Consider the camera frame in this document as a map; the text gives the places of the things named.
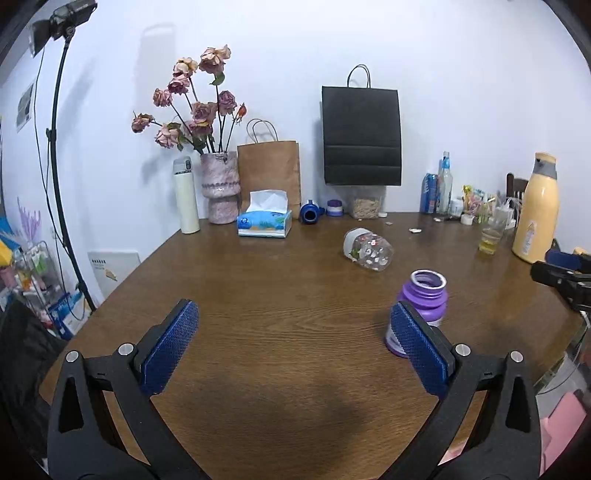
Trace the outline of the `purple supplement bottle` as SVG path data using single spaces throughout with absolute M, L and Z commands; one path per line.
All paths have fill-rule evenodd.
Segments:
M 439 327 L 446 315 L 448 298 L 446 277 L 421 269 L 411 274 L 396 302 L 409 302 L 431 327 Z

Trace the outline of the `pink clothing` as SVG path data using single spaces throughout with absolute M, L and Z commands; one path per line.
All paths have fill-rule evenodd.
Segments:
M 588 411 L 583 403 L 583 392 L 565 393 L 552 413 L 540 421 L 542 456 L 540 473 L 543 474 L 566 450 L 583 425 Z

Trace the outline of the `yellow thermal carafe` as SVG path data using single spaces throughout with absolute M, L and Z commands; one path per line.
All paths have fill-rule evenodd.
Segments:
M 556 163 L 552 155 L 536 153 L 524 193 L 512 252 L 529 264 L 543 261 L 554 239 L 559 213 Z

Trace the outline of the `glass with yellow liquid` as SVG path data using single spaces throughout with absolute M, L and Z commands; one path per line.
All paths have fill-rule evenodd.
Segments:
M 505 226 L 506 221 L 503 218 L 491 217 L 482 229 L 481 239 L 478 245 L 479 251 L 488 255 L 494 255 L 503 238 Z

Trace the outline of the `dark wooden chair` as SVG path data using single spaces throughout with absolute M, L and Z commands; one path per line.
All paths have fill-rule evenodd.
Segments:
M 517 178 L 513 173 L 506 175 L 506 199 L 522 201 L 529 181 Z

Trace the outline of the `cluttered storage rack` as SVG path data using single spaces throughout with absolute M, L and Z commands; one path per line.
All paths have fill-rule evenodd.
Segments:
M 66 289 L 61 263 L 40 238 L 41 213 L 18 207 L 20 227 L 1 220 L 1 241 L 11 249 L 8 265 L 1 268 L 14 279 L 12 294 L 22 300 L 53 335 L 73 338 L 90 311 L 82 292 Z

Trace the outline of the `clear plastic jar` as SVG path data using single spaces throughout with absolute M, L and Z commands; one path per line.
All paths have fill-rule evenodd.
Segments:
M 356 228 L 346 233 L 342 253 L 363 268 L 382 272 L 393 260 L 394 247 L 382 236 L 365 228 Z

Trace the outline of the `clear container with grains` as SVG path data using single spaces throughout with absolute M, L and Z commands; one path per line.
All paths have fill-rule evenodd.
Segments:
M 353 186 L 349 188 L 348 211 L 356 220 L 379 218 L 386 195 L 384 186 Z

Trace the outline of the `cream thermos bottle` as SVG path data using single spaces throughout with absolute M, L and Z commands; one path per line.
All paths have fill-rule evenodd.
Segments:
M 173 162 L 174 192 L 180 217 L 180 230 L 183 234 L 193 234 L 200 230 L 195 197 L 195 186 L 191 159 L 188 156 Z

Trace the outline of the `small purple white jar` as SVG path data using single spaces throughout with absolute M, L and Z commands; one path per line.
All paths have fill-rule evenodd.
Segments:
M 327 202 L 325 214 L 331 217 L 341 217 L 344 214 L 344 205 L 339 199 L 331 199 Z

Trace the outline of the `black paper bag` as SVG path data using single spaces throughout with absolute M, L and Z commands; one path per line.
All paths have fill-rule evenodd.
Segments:
M 372 86 L 322 87 L 325 183 L 335 186 L 400 186 L 402 132 L 399 92 Z

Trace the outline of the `blue tissue box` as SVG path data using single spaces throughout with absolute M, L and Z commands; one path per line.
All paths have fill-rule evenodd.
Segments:
M 249 207 L 236 219 L 240 237 L 287 238 L 291 210 L 287 192 L 257 190 L 249 194 Z

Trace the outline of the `pink textured vase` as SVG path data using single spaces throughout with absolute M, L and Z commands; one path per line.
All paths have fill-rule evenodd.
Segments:
M 235 222 L 242 195 L 238 172 L 238 153 L 207 153 L 200 156 L 201 193 L 207 199 L 207 218 L 211 224 Z

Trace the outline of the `brown paper bag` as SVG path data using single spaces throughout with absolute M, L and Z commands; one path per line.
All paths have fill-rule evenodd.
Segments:
M 238 172 L 244 212 L 250 193 L 259 190 L 283 190 L 287 208 L 294 219 L 300 216 L 300 150 L 294 140 L 280 140 L 273 123 L 253 118 L 246 124 L 250 142 L 238 146 Z

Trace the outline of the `dried pink flowers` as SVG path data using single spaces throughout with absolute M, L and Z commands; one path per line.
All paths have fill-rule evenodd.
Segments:
M 171 120 L 158 121 L 149 113 L 135 113 L 130 128 L 140 134 L 150 127 L 155 129 L 154 142 L 164 149 L 190 148 L 200 154 L 226 153 L 235 127 L 247 114 L 245 104 L 235 94 L 222 90 L 225 66 L 231 58 L 228 45 L 208 47 L 200 57 L 182 57 L 172 68 L 171 78 L 162 89 L 155 89 L 152 104 L 173 112 Z M 197 95 L 193 76 L 211 76 L 214 98 L 204 100 Z

